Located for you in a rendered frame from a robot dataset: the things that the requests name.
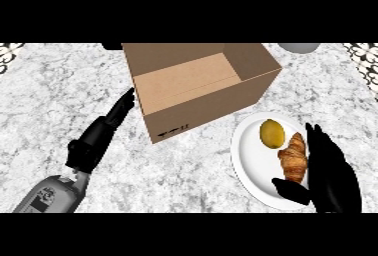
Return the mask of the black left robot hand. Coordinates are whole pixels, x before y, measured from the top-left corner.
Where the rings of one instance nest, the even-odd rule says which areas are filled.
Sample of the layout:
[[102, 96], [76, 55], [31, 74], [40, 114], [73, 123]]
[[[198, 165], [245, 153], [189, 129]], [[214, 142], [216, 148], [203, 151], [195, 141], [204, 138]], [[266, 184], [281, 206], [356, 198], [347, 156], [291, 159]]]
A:
[[96, 118], [80, 138], [68, 143], [65, 165], [77, 171], [92, 173], [96, 168], [108, 150], [116, 131], [133, 107], [135, 89], [130, 88], [120, 97], [108, 114]]

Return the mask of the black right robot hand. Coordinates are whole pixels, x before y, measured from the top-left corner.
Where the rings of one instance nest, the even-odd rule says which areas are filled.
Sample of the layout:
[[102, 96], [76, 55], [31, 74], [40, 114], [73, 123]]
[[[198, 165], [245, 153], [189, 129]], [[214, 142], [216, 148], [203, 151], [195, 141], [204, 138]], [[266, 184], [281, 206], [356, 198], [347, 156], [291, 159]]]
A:
[[307, 185], [272, 179], [279, 195], [303, 204], [313, 203], [318, 213], [361, 213], [362, 193], [355, 170], [344, 153], [318, 124], [306, 124], [309, 162]]

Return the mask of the golden brown croissant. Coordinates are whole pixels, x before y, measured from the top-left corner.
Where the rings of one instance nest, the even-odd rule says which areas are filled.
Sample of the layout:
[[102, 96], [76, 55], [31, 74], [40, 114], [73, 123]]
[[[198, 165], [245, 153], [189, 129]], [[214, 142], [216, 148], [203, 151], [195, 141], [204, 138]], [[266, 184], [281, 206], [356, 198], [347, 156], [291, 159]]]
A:
[[290, 139], [288, 147], [278, 152], [285, 179], [302, 183], [307, 170], [306, 143], [300, 133]]

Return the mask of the white round plate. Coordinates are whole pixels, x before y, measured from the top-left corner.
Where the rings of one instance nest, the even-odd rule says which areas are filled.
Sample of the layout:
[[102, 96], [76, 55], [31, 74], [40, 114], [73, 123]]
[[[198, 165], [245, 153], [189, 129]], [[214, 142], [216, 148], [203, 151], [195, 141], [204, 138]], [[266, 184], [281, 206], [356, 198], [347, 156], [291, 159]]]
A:
[[[271, 149], [260, 139], [260, 126], [268, 119], [281, 124], [285, 132], [285, 142], [278, 149]], [[231, 144], [234, 170], [245, 190], [263, 204], [284, 211], [305, 208], [303, 204], [278, 194], [272, 183], [274, 178], [285, 178], [278, 151], [288, 147], [296, 133], [307, 139], [306, 128], [294, 118], [275, 112], [260, 112], [241, 121]]]

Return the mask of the brown cardboard box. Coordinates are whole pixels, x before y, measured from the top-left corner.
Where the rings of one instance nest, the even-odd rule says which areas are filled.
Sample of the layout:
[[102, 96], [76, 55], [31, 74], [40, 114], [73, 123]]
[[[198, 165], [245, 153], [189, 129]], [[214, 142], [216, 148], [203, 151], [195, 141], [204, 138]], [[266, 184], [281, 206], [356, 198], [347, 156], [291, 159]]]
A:
[[123, 45], [154, 143], [256, 104], [282, 70], [260, 43]]

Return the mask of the yellow lemon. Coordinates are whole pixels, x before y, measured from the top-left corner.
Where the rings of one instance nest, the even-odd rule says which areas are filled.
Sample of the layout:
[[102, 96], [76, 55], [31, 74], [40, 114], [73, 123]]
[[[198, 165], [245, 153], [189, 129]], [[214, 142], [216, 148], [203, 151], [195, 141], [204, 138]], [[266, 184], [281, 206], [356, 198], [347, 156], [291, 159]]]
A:
[[268, 119], [260, 126], [260, 140], [271, 148], [279, 148], [285, 143], [285, 130], [282, 125], [272, 119]]

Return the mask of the black white patterned tile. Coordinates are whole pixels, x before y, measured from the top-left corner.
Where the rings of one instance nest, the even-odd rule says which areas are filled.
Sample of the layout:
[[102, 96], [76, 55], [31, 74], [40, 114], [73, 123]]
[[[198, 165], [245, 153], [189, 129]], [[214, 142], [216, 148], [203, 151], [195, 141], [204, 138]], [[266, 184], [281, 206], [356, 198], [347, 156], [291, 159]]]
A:
[[343, 46], [378, 102], [378, 43], [344, 43]]
[[0, 75], [6, 73], [23, 47], [24, 43], [0, 43]]

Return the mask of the grey round object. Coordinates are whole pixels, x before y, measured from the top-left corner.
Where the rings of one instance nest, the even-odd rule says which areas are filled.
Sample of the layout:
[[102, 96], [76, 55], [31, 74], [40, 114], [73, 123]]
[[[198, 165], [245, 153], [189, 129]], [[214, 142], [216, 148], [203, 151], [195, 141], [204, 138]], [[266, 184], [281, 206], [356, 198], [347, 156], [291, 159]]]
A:
[[319, 43], [279, 43], [279, 46], [291, 53], [307, 54], [319, 48]]

